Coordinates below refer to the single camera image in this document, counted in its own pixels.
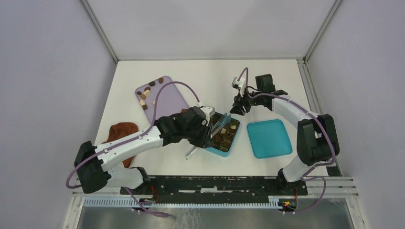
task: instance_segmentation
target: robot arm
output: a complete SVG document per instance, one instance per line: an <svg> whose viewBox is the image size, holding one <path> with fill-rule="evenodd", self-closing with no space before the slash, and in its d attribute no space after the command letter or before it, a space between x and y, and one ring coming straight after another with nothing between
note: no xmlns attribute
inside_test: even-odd
<svg viewBox="0 0 405 229"><path fill-rule="evenodd" d="M256 85L256 92L250 93L245 85L245 79L238 79L237 77L234 79L232 87L238 89L239 93L234 98L230 113L245 115L252 106L262 105L281 115L297 128L297 156L285 168L281 169L278 178L286 182L299 181L316 164L331 159L332 154L325 136L322 136L313 117L317 118L326 130L335 154L339 153L336 129L330 115L319 115L299 109L297 106L300 105L291 100L285 91L275 89L270 74L257 76ZM260 96L259 94L262 93L274 96Z"/></svg>
<svg viewBox="0 0 405 229"><path fill-rule="evenodd" d="M94 157L77 170L83 192L93 193L105 186L137 188L149 179L145 170L117 165L147 150L178 143L182 139L187 139L196 147L210 147L212 125L209 121L214 113L213 107L194 106L183 114L163 116L153 126L116 141L98 146L93 146L90 141L83 143L77 153L75 167Z"/></svg>

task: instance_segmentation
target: white tabletop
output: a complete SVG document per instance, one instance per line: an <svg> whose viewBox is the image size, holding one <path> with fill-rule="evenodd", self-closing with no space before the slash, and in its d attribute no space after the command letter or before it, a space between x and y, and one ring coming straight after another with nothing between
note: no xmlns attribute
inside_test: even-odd
<svg viewBox="0 0 405 229"><path fill-rule="evenodd" d="M220 113L229 112L237 94L237 90L231 87L231 82L245 67L249 67L250 86L256 87L255 76L270 73L276 89L283 89L295 101L309 108L295 60L119 62L95 144L106 141L110 126L119 122L134 122L140 129L146 128L149 122L134 94L135 89L164 75L170 76L173 81L188 84L204 105L213 106ZM177 88L190 106L196 104L194 96L187 88L182 85L177 85ZM186 160L185 153L192 145L183 140L137 155L132 166L144 167L150 175L276 176L277 172L297 155L297 130L281 116L260 106L252 107L245 116L233 117L238 119L241 125L228 157L199 149L190 160ZM283 121L293 152L287 156L256 159L250 146L246 125L270 119ZM327 176L327 172L325 167L319 167L311 175Z"/></svg>

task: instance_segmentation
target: blue tray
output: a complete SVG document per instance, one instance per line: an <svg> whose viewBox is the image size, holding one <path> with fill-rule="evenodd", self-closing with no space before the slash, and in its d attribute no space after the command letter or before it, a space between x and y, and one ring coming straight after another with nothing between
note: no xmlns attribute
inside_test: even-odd
<svg viewBox="0 0 405 229"><path fill-rule="evenodd" d="M247 134L257 159L288 155L292 152L287 130L279 119L249 123Z"/></svg>

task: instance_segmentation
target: brown cloth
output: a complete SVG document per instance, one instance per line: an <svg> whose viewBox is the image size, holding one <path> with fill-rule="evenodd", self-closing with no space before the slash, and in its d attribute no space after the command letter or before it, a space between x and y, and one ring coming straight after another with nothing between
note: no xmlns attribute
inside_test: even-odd
<svg viewBox="0 0 405 229"><path fill-rule="evenodd" d="M110 133L109 133L108 139L105 143L118 140L120 138L131 135L138 131L139 131L138 126L135 123L117 123L110 127ZM125 168L128 168L131 165L133 158L134 157L130 157L122 162L122 163L124 163Z"/></svg>

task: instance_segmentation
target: white wall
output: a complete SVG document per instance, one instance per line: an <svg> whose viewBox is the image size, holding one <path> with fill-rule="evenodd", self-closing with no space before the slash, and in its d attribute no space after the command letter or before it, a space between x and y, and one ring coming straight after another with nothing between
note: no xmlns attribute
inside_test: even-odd
<svg viewBox="0 0 405 229"><path fill-rule="evenodd" d="M344 1L309 60L371 228L404 228L405 1Z"/></svg>
<svg viewBox="0 0 405 229"><path fill-rule="evenodd" d="M88 0L120 60L304 56L334 0Z"/></svg>
<svg viewBox="0 0 405 229"><path fill-rule="evenodd" d="M60 228L115 65L79 1L0 5L0 228Z"/></svg>

